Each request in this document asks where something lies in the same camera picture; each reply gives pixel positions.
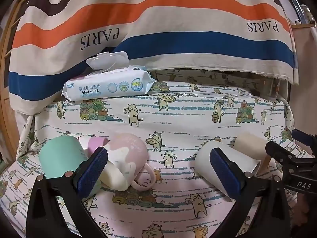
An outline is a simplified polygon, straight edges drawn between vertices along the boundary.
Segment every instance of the blue stripe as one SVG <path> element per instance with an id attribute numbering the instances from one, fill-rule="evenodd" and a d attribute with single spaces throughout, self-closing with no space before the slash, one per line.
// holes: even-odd
<path id="1" fill-rule="evenodd" d="M 101 53 L 107 51 L 112 53 L 113 49 L 114 47 L 106 47 Z M 28 76 L 9 72 L 9 92 L 25 100 L 42 100 L 60 91 L 66 81 L 82 74 L 87 67 L 89 66 L 84 60 L 69 70 L 54 75 Z"/>
<path id="2" fill-rule="evenodd" d="M 207 53 L 278 60 L 294 67 L 293 52 L 281 41 L 254 41 L 212 31 L 164 32 L 135 36 L 124 40 L 116 48 L 105 47 L 102 52 L 105 51 L 126 51 L 130 60 L 163 54 Z M 25 100 L 42 100 L 61 90 L 67 80 L 80 75 L 87 67 L 84 60 L 55 75 L 27 76 L 9 72 L 9 92 Z"/>
<path id="3" fill-rule="evenodd" d="M 130 60 L 163 54 L 207 53 L 278 60 L 294 68 L 293 52 L 281 41 L 254 41 L 213 31 L 164 32 L 130 37 L 113 52 L 118 51 L 126 51 Z"/>

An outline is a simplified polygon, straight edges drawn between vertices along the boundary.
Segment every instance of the white cup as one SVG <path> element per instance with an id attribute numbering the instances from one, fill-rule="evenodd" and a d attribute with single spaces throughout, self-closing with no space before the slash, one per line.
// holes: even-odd
<path id="1" fill-rule="evenodd" d="M 224 186 L 222 185 L 220 179 L 218 178 L 215 170 L 210 164 L 210 152 L 214 148 L 220 148 L 222 152 L 228 157 L 232 162 L 235 162 L 241 169 L 242 172 L 251 172 L 254 175 L 259 170 L 260 160 L 248 157 L 241 152 L 230 148 L 221 142 L 211 140 L 207 142 L 197 153 L 195 158 L 195 170 L 204 177 L 205 180 L 214 185 L 217 189 L 228 196 Z"/>

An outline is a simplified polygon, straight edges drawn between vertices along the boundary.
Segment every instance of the cat print fabric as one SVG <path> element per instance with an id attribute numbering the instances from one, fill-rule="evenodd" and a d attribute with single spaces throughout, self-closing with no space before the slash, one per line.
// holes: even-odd
<path id="1" fill-rule="evenodd" d="M 210 237 L 233 205 L 194 168 L 196 154 L 210 140 L 232 147 L 236 136 L 248 131 L 286 147 L 297 157 L 308 157 L 290 140 L 294 121 L 288 104 L 253 96 L 249 88 L 254 89 L 256 80 L 181 69 L 152 72 L 152 76 L 159 81 L 147 95 L 55 102 L 28 119 L 18 159 L 0 177 L 0 206 L 22 237 L 32 187 L 43 174 L 38 152 L 47 140 L 60 135 L 111 140 L 117 133 L 129 132 L 148 149 L 156 182 L 151 189 L 140 192 L 130 186 L 115 191 L 102 185 L 84 202 L 108 237 Z M 282 176 L 279 169 L 271 160 L 262 176 Z M 142 171 L 136 181 L 147 186 L 151 178 Z M 286 196 L 292 207 L 296 193 L 286 192 Z M 79 234 L 61 197 L 57 203 L 68 227 Z M 257 203 L 240 232 L 247 230 Z"/>

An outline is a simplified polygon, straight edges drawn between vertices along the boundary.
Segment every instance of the mug handle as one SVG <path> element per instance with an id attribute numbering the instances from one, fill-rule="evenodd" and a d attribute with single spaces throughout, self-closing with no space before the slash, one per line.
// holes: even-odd
<path id="1" fill-rule="evenodd" d="M 150 189 L 155 184 L 155 181 L 156 181 L 156 176 L 155 176 L 155 172 L 154 172 L 153 168 L 148 163 L 145 163 L 144 168 L 150 174 L 151 182 L 150 182 L 149 186 L 142 186 L 142 185 L 137 184 L 135 182 L 135 180 L 133 180 L 133 182 L 131 183 L 131 186 L 138 191 L 146 191 L 146 190 Z"/>

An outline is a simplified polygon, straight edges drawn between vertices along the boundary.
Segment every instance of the pink mug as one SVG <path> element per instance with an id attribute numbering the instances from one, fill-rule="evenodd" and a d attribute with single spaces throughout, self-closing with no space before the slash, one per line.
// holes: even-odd
<path id="1" fill-rule="evenodd" d="M 145 191 L 155 184 L 155 172 L 147 163 L 147 148 L 139 137 L 121 133 L 103 147 L 108 151 L 108 162 L 99 179 L 108 187 L 125 191 L 131 185 L 138 191 Z M 134 180 L 142 168 L 150 174 L 151 182 L 148 186 L 139 185 Z"/>

